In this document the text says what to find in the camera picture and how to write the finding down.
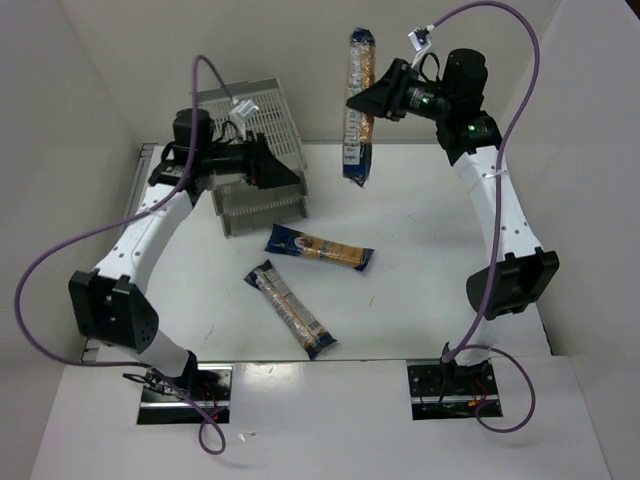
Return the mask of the blue orange spaghetti bag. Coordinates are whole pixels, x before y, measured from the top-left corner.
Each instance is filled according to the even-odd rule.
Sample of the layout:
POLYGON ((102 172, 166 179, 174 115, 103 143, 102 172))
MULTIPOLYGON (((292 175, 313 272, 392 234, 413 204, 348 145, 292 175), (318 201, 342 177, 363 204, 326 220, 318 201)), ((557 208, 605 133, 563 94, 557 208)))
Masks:
POLYGON ((363 187, 372 163, 374 117, 358 96, 375 82, 376 41, 372 32, 355 28, 349 38, 346 103, 343 115, 342 175, 363 187))
POLYGON ((283 225, 274 224, 265 245, 265 251, 273 254, 304 257, 362 272, 368 266, 375 250, 355 247, 319 238, 283 225))

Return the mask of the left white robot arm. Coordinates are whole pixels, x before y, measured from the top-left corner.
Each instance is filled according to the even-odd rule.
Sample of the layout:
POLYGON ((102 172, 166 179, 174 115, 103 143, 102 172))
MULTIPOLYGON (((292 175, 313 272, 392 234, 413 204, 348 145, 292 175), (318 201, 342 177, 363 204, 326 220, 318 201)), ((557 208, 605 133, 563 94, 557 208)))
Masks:
POLYGON ((178 111, 173 133, 148 179, 135 221, 91 271, 71 276, 68 290, 81 335, 120 348, 159 380, 190 394, 213 378, 199 369, 193 352, 161 331, 159 316, 146 298, 155 265, 211 177, 238 174, 259 190, 298 186, 301 180, 271 152, 262 133, 248 132, 234 142, 215 138, 214 122, 205 110, 178 111))

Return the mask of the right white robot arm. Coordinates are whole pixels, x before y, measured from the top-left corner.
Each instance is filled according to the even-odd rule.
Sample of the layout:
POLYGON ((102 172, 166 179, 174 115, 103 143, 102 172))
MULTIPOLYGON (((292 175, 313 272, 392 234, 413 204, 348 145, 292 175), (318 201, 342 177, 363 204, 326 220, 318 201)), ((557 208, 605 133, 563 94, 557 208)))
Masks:
POLYGON ((506 137, 483 108, 488 80, 485 57, 456 49, 437 80, 396 59, 371 86, 350 95, 348 108, 366 116, 399 121, 411 114, 436 126, 438 145, 464 184, 480 224, 488 264, 466 281, 475 316, 445 344, 442 364, 470 370, 485 363, 496 345, 503 317, 535 303, 559 268, 531 230, 507 168, 506 137))

